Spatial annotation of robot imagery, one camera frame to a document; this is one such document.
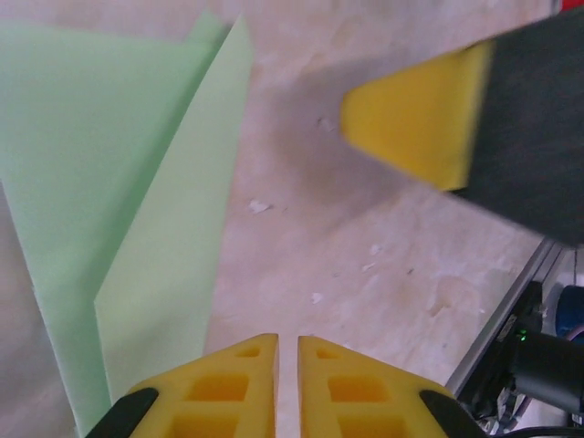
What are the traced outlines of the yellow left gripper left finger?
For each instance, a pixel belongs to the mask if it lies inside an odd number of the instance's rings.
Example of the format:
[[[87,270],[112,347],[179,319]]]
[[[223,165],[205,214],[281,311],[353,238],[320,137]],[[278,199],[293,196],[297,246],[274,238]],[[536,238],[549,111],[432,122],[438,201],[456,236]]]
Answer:
[[[89,437],[274,437],[278,335],[261,334],[136,384]]]

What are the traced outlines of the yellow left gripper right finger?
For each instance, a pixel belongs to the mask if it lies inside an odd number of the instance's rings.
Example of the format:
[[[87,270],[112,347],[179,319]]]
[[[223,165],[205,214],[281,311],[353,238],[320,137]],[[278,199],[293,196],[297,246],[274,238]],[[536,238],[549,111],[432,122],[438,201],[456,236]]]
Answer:
[[[441,384],[318,337],[297,341],[302,437],[478,437]]]

